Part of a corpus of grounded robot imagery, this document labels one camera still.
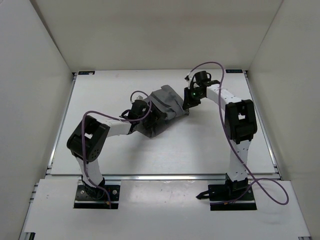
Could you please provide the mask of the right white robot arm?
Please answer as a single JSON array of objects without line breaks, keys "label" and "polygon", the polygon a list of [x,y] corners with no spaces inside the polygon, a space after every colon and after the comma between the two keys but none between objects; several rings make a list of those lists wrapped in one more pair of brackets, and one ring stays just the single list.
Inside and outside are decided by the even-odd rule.
[{"label": "right white robot arm", "polygon": [[222,129],[230,144],[230,162],[224,187],[224,195],[236,200],[248,186],[247,162],[250,144],[256,134],[257,119],[254,103],[241,99],[212,80],[210,73],[200,71],[185,77],[183,109],[198,106],[206,98],[218,105]]}]

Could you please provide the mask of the grey pleated skirt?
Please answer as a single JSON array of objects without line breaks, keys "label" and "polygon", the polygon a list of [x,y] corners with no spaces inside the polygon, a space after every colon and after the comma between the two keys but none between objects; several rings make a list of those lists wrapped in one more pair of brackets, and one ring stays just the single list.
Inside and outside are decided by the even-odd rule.
[{"label": "grey pleated skirt", "polygon": [[177,120],[190,113],[188,109],[183,109],[184,100],[169,85],[163,85],[160,89],[153,91],[147,100],[151,100],[151,111],[137,126],[137,131],[148,138],[160,135]]}]

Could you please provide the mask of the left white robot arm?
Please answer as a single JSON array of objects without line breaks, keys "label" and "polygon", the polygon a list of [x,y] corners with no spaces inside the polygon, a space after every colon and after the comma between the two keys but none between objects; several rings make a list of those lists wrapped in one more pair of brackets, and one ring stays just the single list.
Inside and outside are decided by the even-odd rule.
[{"label": "left white robot arm", "polygon": [[107,116],[93,110],[86,112],[66,146],[78,161],[87,194],[93,199],[99,199],[107,192],[98,163],[106,139],[130,135],[135,131],[148,134],[165,116],[152,102],[145,100],[135,100],[131,109],[124,111],[120,117]]}]

